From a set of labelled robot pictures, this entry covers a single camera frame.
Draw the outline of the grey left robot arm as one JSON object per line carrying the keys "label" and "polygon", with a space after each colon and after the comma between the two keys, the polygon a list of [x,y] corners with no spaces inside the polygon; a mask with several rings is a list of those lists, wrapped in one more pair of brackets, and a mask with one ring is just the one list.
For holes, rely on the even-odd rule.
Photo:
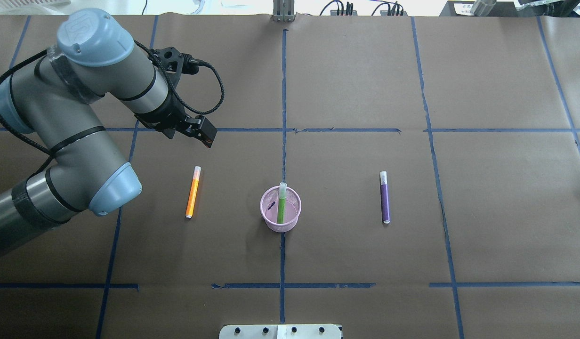
{"label": "grey left robot arm", "polygon": [[111,94],[148,129],[211,147],[217,129],[176,91],[182,74],[214,66],[174,47],[136,41],[103,9],[86,8],[57,30],[55,45],[0,76],[0,124],[48,159],[0,194],[0,258],[89,210],[107,215],[142,192],[92,103]]}

